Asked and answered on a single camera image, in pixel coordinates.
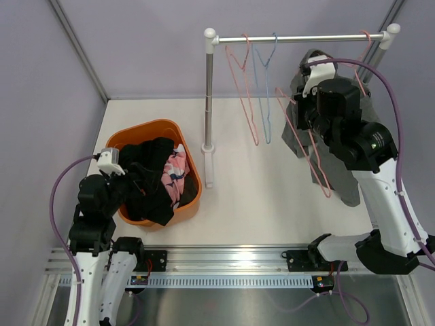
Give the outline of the pink shark print shorts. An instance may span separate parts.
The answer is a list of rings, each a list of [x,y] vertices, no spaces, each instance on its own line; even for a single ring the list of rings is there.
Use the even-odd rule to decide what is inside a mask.
[[[173,210],[179,206],[185,188],[185,178],[189,172],[186,149],[180,143],[168,157],[161,177]]]

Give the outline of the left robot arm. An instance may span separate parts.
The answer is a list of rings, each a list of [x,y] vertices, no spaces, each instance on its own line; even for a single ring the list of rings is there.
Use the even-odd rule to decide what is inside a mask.
[[[146,262],[140,238],[112,240],[114,214],[126,202],[132,182],[125,175],[90,175],[80,181],[69,231],[74,259],[66,325],[115,325],[127,278]]]

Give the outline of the black shorts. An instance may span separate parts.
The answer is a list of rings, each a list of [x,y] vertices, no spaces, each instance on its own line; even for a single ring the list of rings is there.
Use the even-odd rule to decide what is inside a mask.
[[[165,226],[174,216],[172,199],[162,183],[164,166],[174,150],[174,141],[157,137],[138,145],[125,145],[119,165],[133,179],[133,190],[126,200],[131,221],[151,221]]]

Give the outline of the olive green shorts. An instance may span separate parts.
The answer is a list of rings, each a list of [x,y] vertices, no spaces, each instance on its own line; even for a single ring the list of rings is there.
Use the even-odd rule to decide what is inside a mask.
[[[190,175],[186,175],[184,178],[184,190],[179,199],[179,207],[190,204],[196,198],[197,193],[198,189],[193,178]]]

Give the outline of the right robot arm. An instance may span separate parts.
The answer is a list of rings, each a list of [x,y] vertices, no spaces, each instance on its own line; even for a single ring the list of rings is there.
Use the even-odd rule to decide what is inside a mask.
[[[434,237],[418,225],[412,211],[403,211],[408,197],[396,174],[399,156],[391,133],[362,119],[360,89],[348,79],[327,79],[316,88],[315,94],[296,93],[296,125],[316,132],[351,172],[377,225],[357,236],[320,236],[308,246],[309,264],[322,270],[331,262],[359,261],[375,274],[410,274],[420,255],[434,252]]]

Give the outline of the blue wire hanger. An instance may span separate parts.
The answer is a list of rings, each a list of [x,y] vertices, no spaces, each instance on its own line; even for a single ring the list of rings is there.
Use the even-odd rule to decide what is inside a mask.
[[[269,145],[271,143],[272,140],[272,134],[271,134],[271,104],[270,104],[270,94],[269,94],[269,77],[268,77],[268,70],[269,70],[269,66],[271,63],[271,60],[275,54],[275,51],[277,49],[277,43],[278,43],[278,39],[277,39],[277,34],[276,33],[272,33],[272,36],[274,37],[274,46],[273,49],[269,55],[269,57],[264,60],[261,57],[261,53],[258,50],[258,48],[252,44],[251,45],[251,49],[252,49],[252,65],[254,68],[254,81],[255,81],[255,85],[256,85],[256,91],[257,91],[257,98],[258,98],[258,104],[259,104],[259,108],[260,108],[260,115],[261,115],[261,119],[262,119],[262,127],[263,127],[263,132],[264,132],[264,139],[267,145]],[[263,108],[263,102],[262,99],[260,97],[260,82],[259,82],[259,78],[258,78],[258,72],[257,72],[257,61],[262,65],[263,68],[263,72],[264,72],[264,90],[265,90],[265,95],[266,95],[266,110],[264,110]]]

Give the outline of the grey green shorts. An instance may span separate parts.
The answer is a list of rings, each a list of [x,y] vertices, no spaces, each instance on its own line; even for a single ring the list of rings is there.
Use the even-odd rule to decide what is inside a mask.
[[[305,63],[308,58],[321,55],[332,57],[322,50],[312,48],[306,52],[300,63]],[[305,86],[305,79],[301,72],[297,72],[291,80],[290,90],[293,94],[295,94],[298,92],[298,88],[301,88],[302,86]],[[362,109],[362,119],[368,122],[380,122],[379,117],[373,108],[370,90],[368,89],[368,86],[364,84],[363,87],[366,95],[360,91],[360,108]],[[300,139],[303,149],[306,151],[306,153],[308,153],[309,146],[312,145],[312,142],[307,131],[298,130],[296,128],[296,105],[289,103],[286,108],[286,114],[295,127],[296,134]],[[296,137],[287,122],[283,129],[281,138],[283,139],[284,143],[293,151],[297,158],[305,158],[300,145],[298,144],[298,141],[296,140]],[[338,158],[329,153],[329,149],[322,143],[322,141],[318,139],[319,138],[315,138],[315,135],[313,135],[313,140],[316,144],[316,150],[320,158],[320,166],[326,174],[331,190],[334,190],[335,194],[338,195],[343,204],[350,207],[356,207],[360,205],[361,201],[360,192],[358,189],[358,181],[353,177],[351,171],[347,170],[345,165]],[[318,183],[317,179],[315,178],[317,175],[321,181],[321,184],[326,187],[325,180],[317,164],[317,157],[315,153],[312,153],[309,158],[310,163],[313,165],[315,170],[314,173],[310,169],[312,182]]]

